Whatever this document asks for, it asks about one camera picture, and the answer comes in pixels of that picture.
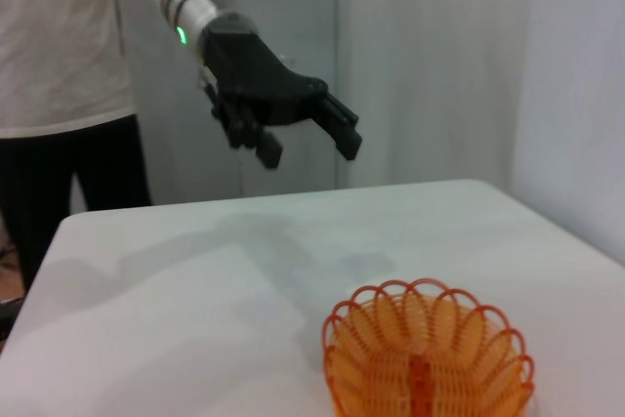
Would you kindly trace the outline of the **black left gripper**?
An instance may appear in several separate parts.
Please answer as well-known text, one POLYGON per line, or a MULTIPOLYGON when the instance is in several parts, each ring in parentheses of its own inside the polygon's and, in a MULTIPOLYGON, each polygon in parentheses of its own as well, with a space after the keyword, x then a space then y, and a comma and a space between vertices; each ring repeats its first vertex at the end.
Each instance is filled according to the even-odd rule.
POLYGON ((254 150, 266 169, 279 166, 283 146, 265 126, 286 126, 310 117, 354 161, 362 143, 358 116, 328 93, 327 84, 286 66, 250 30, 208 28, 203 64, 216 79, 211 113, 233 149, 254 150))

